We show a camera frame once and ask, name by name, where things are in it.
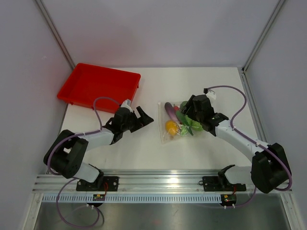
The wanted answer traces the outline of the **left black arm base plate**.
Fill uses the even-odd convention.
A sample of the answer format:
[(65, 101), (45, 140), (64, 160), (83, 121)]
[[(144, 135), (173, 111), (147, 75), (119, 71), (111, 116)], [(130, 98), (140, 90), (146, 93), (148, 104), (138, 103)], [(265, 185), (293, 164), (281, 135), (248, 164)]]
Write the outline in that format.
[(90, 183), (80, 179), (76, 185), (78, 192), (117, 192), (119, 185), (119, 177), (117, 176), (104, 176), (103, 180), (95, 183)]

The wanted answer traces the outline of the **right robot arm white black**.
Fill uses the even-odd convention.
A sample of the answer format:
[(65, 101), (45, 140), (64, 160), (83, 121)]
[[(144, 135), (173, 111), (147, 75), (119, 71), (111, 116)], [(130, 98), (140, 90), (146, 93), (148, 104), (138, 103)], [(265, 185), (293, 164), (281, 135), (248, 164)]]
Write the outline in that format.
[(201, 124), (202, 128), (240, 151), (249, 161), (249, 166), (229, 165), (218, 172), (218, 185), (224, 190), (235, 184), (254, 184), (267, 194), (281, 190), (284, 182), (290, 189), (292, 174), (283, 147), (254, 139), (235, 128), (232, 120), (222, 113), (216, 113), (210, 99), (205, 95), (192, 95), (181, 112)]

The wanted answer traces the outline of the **clear zip top bag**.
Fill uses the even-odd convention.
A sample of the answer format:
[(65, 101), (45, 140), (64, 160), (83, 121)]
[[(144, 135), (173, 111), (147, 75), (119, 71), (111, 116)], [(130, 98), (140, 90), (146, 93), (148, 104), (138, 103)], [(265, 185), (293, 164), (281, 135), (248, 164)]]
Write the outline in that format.
[[(176, 106), (180, 106), (181, 102), (170, 102), (172, 104), (172, 106), (174, 107), (174, 105)], [(170, 142), (174, 142), (177, 140), (181, 140), (183, 138), (186, 139), (202, 139), (202, 138), (207, 138), (208, 134), (203, 130), (203, 131), (194, 131), (193, 129), (191, 129), (191, 127), (188, 125), (188, 122), (186, 121), (186, 119), (182, 116), (182, 121), (180, 122), (176, 122), (178, 127), (181, 125), (185, 125), (188, 129), (188, 134), (186, 136), (180, 136), (178, 133), (175, 136), (171, 136), (167, 133), (166, 129), (165, 129), (165, 123), (170, 119), (170, 117), (168, 116), (168, 114), (165, 111), (165, 105), (166, 102), (159, 102), (158, 103), (158, 124), (159, 124), (159, 134), (160, 134), (160, 140), (162, 142), (162, 144), (166, 144), (166, 143), (170, 143)]]

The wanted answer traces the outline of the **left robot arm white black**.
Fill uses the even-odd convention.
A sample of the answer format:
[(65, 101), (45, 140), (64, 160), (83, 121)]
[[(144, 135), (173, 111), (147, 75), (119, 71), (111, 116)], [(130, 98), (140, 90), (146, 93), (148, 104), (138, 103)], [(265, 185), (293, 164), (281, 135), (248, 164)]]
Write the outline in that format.
[(85, 133), (60, 132), (43, 162), (52, 174), (66, 179), (78, 179), (78, 191), (101, 191), (106, 188), (104, 173), (97, 167), (83, 161), (88, 150), (115, 144), (123, 133), (133, 133), (154, 121), (141, 107), (137, 107), (139, 117), (128, 106), (121, 106), (112, 118), (98, 130)]

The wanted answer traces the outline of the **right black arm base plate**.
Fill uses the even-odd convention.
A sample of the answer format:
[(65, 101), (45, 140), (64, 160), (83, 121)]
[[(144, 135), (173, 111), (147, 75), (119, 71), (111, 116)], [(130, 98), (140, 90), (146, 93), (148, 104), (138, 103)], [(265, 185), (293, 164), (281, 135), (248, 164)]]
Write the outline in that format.
[(199, 181), (205, 192), (245, 192), (245, 184), (230, 184), (227, 180), (220, 182), (218, 176), (204, 176)]

